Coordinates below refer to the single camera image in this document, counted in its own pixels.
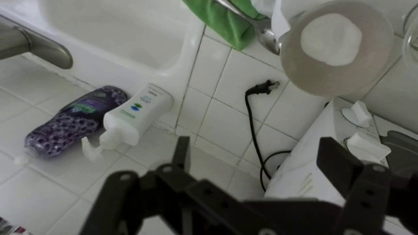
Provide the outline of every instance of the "green towel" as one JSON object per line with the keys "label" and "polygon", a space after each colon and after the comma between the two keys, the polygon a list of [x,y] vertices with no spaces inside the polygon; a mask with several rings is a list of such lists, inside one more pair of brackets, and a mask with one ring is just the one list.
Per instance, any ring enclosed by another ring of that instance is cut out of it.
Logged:
{"label": "green towel", "polygon": [[[229,0],[247,16],[261,20],[250,0]],[[254,27],[213,0],[183,0],[183,2],[210,28],[215,30],[234,49],[241,51],[253,40]]]}

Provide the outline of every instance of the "purple body wash bottle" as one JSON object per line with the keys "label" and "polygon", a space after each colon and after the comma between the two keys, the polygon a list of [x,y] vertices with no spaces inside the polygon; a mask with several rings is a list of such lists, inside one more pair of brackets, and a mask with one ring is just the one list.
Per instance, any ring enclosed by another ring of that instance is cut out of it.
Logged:
{"label": "purple body wash bottle", "polygon": [[78,98],[26,136],[28,154],[37,158],[59,155],[75,141],[99,130],[103,126],[105,113],[126,101],[125,92],[112,86],[99,88]]}

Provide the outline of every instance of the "tiled floor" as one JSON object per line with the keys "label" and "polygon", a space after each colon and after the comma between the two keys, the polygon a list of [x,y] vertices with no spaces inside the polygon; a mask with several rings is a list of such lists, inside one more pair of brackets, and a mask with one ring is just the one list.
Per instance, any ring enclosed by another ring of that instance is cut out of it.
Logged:
{"label": "tiled floor", "polygon": [[[143,175],[171,158],[176,137],[151,127],[137,146],[106,151],[98,163],[84,158],[77,143],[50,161],[16,166],[25,135],[87,91],[20,57],[0,61],[0,70],[0,216],[34,235],[78,234],[107,175],[124,169]],[[263,196],[258,179],[236,167],[238,158],[226,163],[195,146],[191,156],[196,179],[209,179],[237,199]],[[140,234],[172,232],[156,217]]]}

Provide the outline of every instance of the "knob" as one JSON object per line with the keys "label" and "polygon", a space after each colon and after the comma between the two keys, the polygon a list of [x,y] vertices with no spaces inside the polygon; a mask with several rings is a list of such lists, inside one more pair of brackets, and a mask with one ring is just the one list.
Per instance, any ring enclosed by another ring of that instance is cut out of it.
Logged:
{"label": "knob", "polygon": [[372,115],[367,110],[366,105],[357,101],[351,108],[343,108],[342,114],[344,117],[354,125],[367,128],[370,126]]}
{"label": "knob", "polygon": [[360,160],[379,163],[391,149],[363,132],[355,133],[347,141],[348,150]]}

